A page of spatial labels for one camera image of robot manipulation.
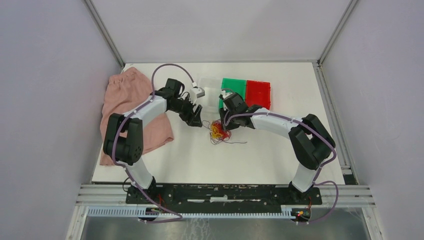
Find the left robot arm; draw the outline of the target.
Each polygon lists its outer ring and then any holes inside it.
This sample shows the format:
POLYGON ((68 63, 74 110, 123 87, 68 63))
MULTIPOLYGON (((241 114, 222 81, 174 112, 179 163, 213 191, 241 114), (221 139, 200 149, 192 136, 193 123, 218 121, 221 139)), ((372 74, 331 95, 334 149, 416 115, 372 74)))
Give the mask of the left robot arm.
POLYGON ((190 127, 202 127, 202 106, 196 101, 205 91, 193 83, 184 94, 182 82, 169 78, 164 87, 154 90, 150 97, 134 109, 109 116, 103 141, 103 152, 115 165, 124 168, 132 184, 138 188, 138 197, 149 204, 156 200, 156 180, 142 160, 144 128, 167 111, 177 113, 190 127))

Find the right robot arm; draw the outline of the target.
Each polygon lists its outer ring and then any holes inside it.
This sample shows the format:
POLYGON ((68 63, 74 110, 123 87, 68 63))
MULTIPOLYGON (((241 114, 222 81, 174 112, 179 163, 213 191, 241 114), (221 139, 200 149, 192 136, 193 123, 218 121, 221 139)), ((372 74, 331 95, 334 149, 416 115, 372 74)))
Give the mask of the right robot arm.
POLYGON ((272 112, 260 105, 248 106, 236 92, 221 90, 219 98, 223 102, 219 114, 224 130, 245 127, 268 131, 290 140, 299 164, 289 184, 288 196, 295 204, 306 201, 323 166, 337 156, 335 141, 320 119, 314 114, 296 118, 272 112))

